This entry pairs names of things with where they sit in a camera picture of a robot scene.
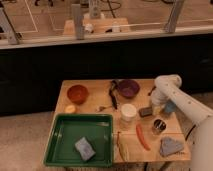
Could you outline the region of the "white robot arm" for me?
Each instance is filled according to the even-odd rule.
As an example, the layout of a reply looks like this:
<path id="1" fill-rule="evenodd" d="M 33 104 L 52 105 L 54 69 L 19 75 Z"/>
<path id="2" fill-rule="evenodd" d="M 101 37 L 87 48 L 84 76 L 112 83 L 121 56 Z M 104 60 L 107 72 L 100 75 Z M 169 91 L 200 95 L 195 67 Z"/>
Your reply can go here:
<path id="1" fill-rule="evenodd" d="M 179 75 L 158 76 L 151 103 L 161 106 L 171 100 L 196 125 L 190 170 L 213 171 L 213 109 L 183 92 L 181 84 Z"/>

